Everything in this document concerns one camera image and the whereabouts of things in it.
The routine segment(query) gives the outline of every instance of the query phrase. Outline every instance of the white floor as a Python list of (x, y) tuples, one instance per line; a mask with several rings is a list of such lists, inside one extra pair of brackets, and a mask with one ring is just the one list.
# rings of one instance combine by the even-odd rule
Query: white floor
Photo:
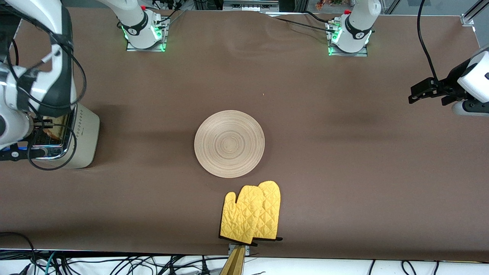
[[(210, 270), (221, 268), (225, 260), (209, 260), (207, 266)], [(80, 258), (75, 260), (83, 261), (100, 261), (106, 259), (118, 258)], [(165, 264), (170, 257), (155, 257), (157, 264)], [(175, 265), (183, 265), (195, 260), (200, 260), (201, 256), (187, 256)], [(19, 273), (27, 264), (28, 260), (9, 260), (0, 261), (0, 275), (11, 275)], [(82, 275), (108, 275), (119, 262), (106, 263), (75, 263), (72, 267)], [(244, 264), (243, 275), (256, 275), (264, 272), (264, 275), (367, 275), (372, 261), (371, 260), (334, 260), (334, 259), (295, 259), (295, 258), (255, 258), (247, 257)], [(435, 269), (435, 262), (411, 261), (417, 275), (432, 275)], [(179, 275), (195, 274), (198, 272), (200, 264), (195, 265), (197, 268), (182, 269), (177, 272)], [(409, 275), (413, 275), (408, 265), (405, 264)], [(126, 275), (130, 266), (122, 270), (119, 275)], [(134, 270), (134, 275), (151, 275), (156, 274), (156, 270), (151, 271), (149, 268), (139, 266)], [(375, 262), (372, 275), (403, 275), (400, 261), (382, 261)], [(455, 263), (441, 262), (437, 275), (488, 275), (489, 264), (483, 263)], [(33, 275), (33, 267), (29, 269), (27, 275)]]

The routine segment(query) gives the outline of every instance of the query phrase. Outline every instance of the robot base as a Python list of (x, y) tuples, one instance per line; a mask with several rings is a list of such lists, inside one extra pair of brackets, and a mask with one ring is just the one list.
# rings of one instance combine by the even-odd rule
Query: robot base
[[(160, 14), (157, 14), (157, 18), (161, 20)], [(161, 23), (161, 28), (162, 28), (161, 30), (153, 29), (154, 35), (158, 38), (161, 38), (153, 46), (146, 49), (141, 49), (141, 48), (134, 47), (129, 41), (127, 41), (126, 51), (152, 51), (152, 52), (166, 51), (166, 41), (168, 40), (169, 27), (170, 27), (170, 20), (168, 19)]]
[[(92, 163), (93, 157), (95, 156), (98, 132), (100, 128), (100, 118), (85, 106), (77, 104), (72, 128), (76, 134), (76, 152), (70, 162), (63, 168), (85, 168)], [(68, 150), (61, 158), (55, 160), (33, 159), (33, 161), (46, 163), (53, 166), (59, 166), (65, 163), (73, 153), (74, 143), (72, 141), (72, 136), (68, 142)]]
[(367, 57), (368, 52), (367, 52), (367, 45), (366, 44), (362, 47), (362, 49), (360, 51), (354, 52), (354, 53), (349, 53), (349, 52), (342, 51), (338, 47), (338, 45), (336, 45), (333, 42), (333, 40), (336, 39), (336, 36), (338, 36), (339, 33), (341, 32), (341, 29), (339, 28), (340, 22), (341, 22), (341, 18), (336, 17), (333, 21), (333, 24), (324, 23), (324, 25), (326, 26), (326, 29), (332, 29), (335, 31), (335, 33), (326, 32), (326, 37), (328, 40), (328, 54), (329, 55), (338, 55), (338, 56)]

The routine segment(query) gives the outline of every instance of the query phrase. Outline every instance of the quilted oven mitt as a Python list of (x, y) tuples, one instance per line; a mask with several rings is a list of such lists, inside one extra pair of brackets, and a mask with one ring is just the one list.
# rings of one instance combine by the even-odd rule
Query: quilted oven mitt
[(277, 183), (273, 181), (262, 182), (258, 185), (258, 188), (262, 190), (265, 199), (260, 209), (255, 239), (275, 241), (277, 239), (280, 210), (280, 189)]
[(251, 244), (264, 199), (263, 191), (257, 186), (243, 186), (237, 201), (234, 192), (227, 193), (222, 207), (219, 237)]

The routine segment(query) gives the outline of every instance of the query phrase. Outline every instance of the metal frame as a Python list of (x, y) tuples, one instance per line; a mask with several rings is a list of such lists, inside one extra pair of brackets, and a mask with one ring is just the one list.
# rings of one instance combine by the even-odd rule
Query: metal frame
[(205, 0), (194, 0), (196, 10), (208, 10), (207, 1)]
[(302, 12), (307, 9), (309, 0), (295, 0), (294, 12)]
[(463, 25), (474, 25), (474, 18), (480, 14), (487, 6), (489, 0), (478, 0), (467, 12), (462, 14), (461, 21)]
[(392, 5), (387, 9), (385, 14), (392, 14), (400, 2), (401, 0), (394, 0), (394, 2), (392, 2)]

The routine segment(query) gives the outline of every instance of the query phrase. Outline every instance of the wire bundle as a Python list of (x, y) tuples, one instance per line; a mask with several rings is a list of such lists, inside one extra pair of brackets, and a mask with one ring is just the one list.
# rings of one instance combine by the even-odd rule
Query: wire bundle
[[(208, 272), (206, 261), (212, 260), (224, 260), (227, 257), (214, 257), (214, 258), (205, 258), (202, 256), (202, 260), (196, 260), (190, 263), (186, 263), (180, 266), (175, 265), (179, 260), (181, 260), (185, 255), (172, 255), (170, 260), (165, 264), (157, 264), (155, 262), (155, 256), (162, 256), (161, 254), (150, 254), (150, 255), (135, 255), (129, 256), (124, 259), (108, 259), (102, 261), (84, 261), (84, 260), (76, 260), (72, 261), (71, 258), (67, 257), (64, 252), (56, 252), (56, 251), (38, 251), (35, 250), (32, 242), (29, 238), (23, 234), (17, 232), (0, 232), (0, 237), (2, 236), (18, 236), (26, 240), (29, 244), (30, 251), (16, 251), (16, 250), (0, 250), (0, 260), (17, 260), (17, 259), (29, 259), (31, 264), (34, 265), (34, 272), (36, 273), (36, 269), (39, 268), (45, 275), (54, 274), (54, 275), (81, 275), (78, 271), (76, 271), (73, 267), (73, 264), (76, 263), (104, 263), (104, 262), (114, 262), (119, 261), (119, 263), (112, 269), (109, 275), (119, 275), (128, 265), (131, 265), (127, 275), (132, 274), (137, 267), (144, 267), (151, 269), (152, 274), (163, 275), (165, 272), (169, 271), (168, 275), (175, 275), (175, 272), (182, 268), (196, 268), (199, 270), (205, 270)], [(194, 264), (202, 263), (202, 269), (195, 266)]]

